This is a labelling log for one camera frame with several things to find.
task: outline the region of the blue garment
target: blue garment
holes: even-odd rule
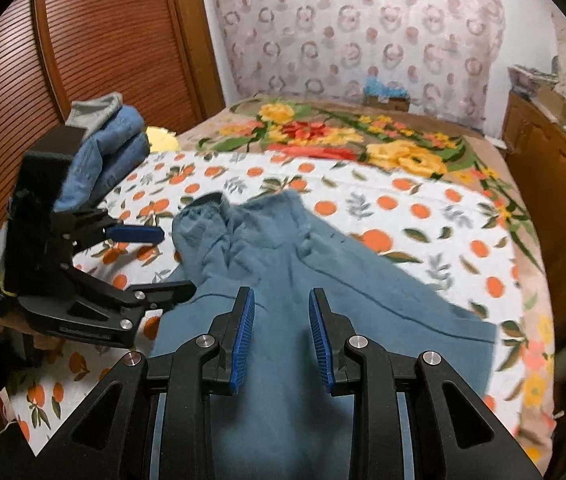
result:
[[[81,144],[55,202],[54,211],[96,205],[150,153],[145,123],[136,108],[124,105]]]
[[[219,480],[348,477],[353,397],[321,384],[307,309],[315,286],[357,333],[410,356],[436,350],[475,391],[487,386],[494,325],[316,218],[295,192],[240,206],[206,195],[174,219],[172,237],[183,263],[170,279],[198,290],[163,316],[154,355],[207,332],[239,286],[255,290],[245,383],[235,397],[211,398]]]

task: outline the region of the white wall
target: white wall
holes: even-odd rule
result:
[[[485,109],[484,132],[500,137],[508,103],[510,82],[508,66],[522,64],[550,72],[556,56],[556,34],[551,12],[556,6],[551,0],[501,0],[505,8],[506,30],[498,58],[492,64]],[[223,46],[214,0],[204,0],[210,24],[212,45],[223,97],[228,106],[240,99]]]

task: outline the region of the yellow cushion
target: yellow cushion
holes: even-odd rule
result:
[[[180,152],[181,146],[176,134],[165,128],[148,126],[145,129],[147,140],[150,141],[150,153],[156,152]]]

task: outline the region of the gray folded cloth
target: gray folded cloth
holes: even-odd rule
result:
[[[118,92],[91,99],[89,101],[72,101],[72,109],[66,126],[75,126],[86,130],[85,141],[95,133],[123,106],[123,96]]]

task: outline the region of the white curtain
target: white curtain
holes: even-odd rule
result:
[[[426,114],[480,128],[501,0],[216,0],[242,96],[361,102],[365,81],[408,89]]]

